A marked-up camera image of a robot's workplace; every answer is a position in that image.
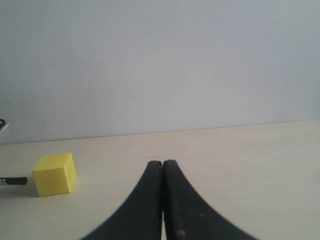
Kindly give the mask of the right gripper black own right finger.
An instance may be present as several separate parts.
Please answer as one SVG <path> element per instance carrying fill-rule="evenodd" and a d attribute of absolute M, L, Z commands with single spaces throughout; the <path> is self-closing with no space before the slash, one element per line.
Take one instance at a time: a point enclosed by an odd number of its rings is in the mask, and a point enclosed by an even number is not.
<path fill-rule="evenodd" d="M 215 211 L 193 188 L 177 161 L 164 161 L 162 180 L 168 240 L 255 239 Z"/>

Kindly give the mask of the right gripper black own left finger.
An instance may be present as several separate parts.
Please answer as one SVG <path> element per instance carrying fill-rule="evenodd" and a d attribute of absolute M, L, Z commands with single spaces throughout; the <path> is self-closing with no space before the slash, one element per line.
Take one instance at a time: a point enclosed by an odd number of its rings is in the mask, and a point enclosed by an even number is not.
<path fill-rule="evenodd" d="M 160 240 L 162 238 L 162 176 L 152 160 L 122 205 L 85 240 Z"/>

